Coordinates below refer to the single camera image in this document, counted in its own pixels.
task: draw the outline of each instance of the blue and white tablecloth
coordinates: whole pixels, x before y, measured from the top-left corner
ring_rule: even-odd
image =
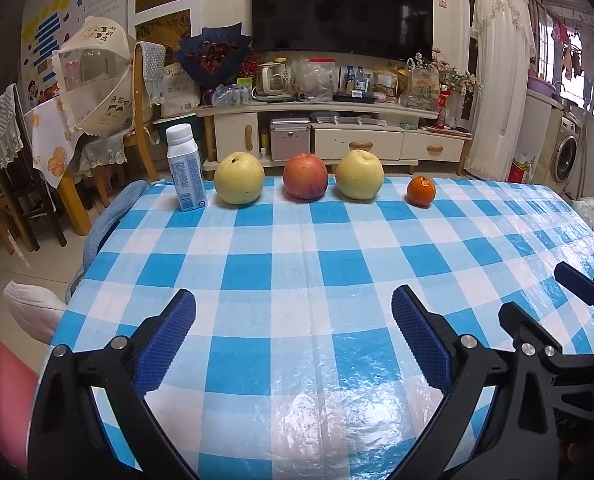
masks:
[[[442,396],[429,388],[390,311],[412,287],[457,333],[511,349],[497,313],[515,301],[563,345],[594,351],[594,312],[552,276],[564,260],[594,277],[594,234],[545,187],[437,179],[428,209],[387,178],[376,200],[334,188],[295,203],[267,179],[234,207],[182,213],[151,188],[86,273],[53,344],[101,348],[159,314],[179,288],[197,319],[162,386],[146,396],[203,480],[385,478]],[[453,461],[480,431],[485,391]],[[118,456],[134,464],[103,391]]]

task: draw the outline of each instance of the white bottle cap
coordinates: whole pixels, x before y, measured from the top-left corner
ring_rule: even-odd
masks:
[[[183,144],[192,140],[192,126],[190,124],[175,124],[166,129],[166,139],[168,146]]]

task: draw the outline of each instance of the apple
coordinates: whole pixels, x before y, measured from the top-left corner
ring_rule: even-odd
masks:
[[[265,177],[264,168],[253,155],[231,153],[215,171],[215,191],[229,204],[249,204],[261,195]]]
[[[289,195],[314,200],[328,189],[328,170],[323,161],[311,153],[299,153],[283,168],[283,187]]]
[[[348,198],[370,200],[383,185],[381,161],[370,152],[352,150],[337,165],[337,187]]]

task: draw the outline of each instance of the curtain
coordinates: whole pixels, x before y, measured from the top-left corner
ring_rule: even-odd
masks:
[[[535,55],[528,0],[475,0],[473,30],[482,87],[466,168],[479,178],[505,180],[522,125],[530,58]]]

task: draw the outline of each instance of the television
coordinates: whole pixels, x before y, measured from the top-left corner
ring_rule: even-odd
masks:
[[[432,56],[432,0],[252,0],[257,51]]]

